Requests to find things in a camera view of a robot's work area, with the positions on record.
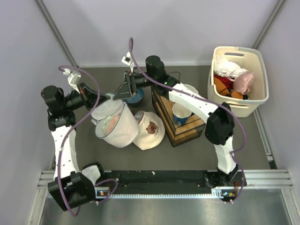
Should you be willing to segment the white mesh laundry bag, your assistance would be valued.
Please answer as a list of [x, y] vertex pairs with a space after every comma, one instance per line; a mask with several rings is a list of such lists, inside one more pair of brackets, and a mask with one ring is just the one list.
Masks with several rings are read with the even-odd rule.
[[[126, 102], [113, 100], [113, 94], [107, 93], [110, 99], [100, 104], [91, 113], [92, 123], [95, 127], [95, 134], [110, 145], [117, 148], [124, 148], [131, 144], [139, 133], [139, 125], [136, 122]], [[116, 127], [108, 135], [105, 134], [104, 127], [109, 116], [120, 114]]]

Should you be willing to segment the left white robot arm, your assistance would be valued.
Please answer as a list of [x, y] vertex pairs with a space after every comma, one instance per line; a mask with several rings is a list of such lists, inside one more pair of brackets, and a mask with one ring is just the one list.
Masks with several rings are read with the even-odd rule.
[[67, 76], [73, 90], [65, 94], [62, 88], [50, 85], [41, 91], [41, 97], [47, 105], [48, 127], [55, 144], [55, 170], [53, 181], [48, 183], [48, 191], [63, 211], [70, 212], [83, 204], [96, 199], [95, 186], [106, 182], [106, 174], [100, 163], [95, 162], [79, 168], [75, 150], [76, 121], [74, 111], [85, 107], [88, 114], [84, 121], [97, 106], [111, 99], [99, 90], [92, 90], [80, 82], [81, 69], [60, 67]]

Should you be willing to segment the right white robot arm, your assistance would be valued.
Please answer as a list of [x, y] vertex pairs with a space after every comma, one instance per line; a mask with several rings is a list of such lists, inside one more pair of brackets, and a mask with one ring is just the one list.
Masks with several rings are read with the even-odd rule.
[[130, 70], [124, 73], [124, 81], [115, 93], [114, 99], [129, 99], [137, 94], [138, 88], [152, 88], [155, 94], [180, 104], [200, 117], [206, 124], [205, 137], [211, 142], [217, 154], [217, 172], [207, 174], [208, 187], [228, 186], [236, 180], [238, 165], [234, 161], [233, 129], [234, 114], [227, 103], [214, 103], [187, 89], [178, 79], [167, 74], [161, 59], [152, 55], [146, 58], [146, 71], [137, 74], [138, 66], [128, 52], [122, 63]]

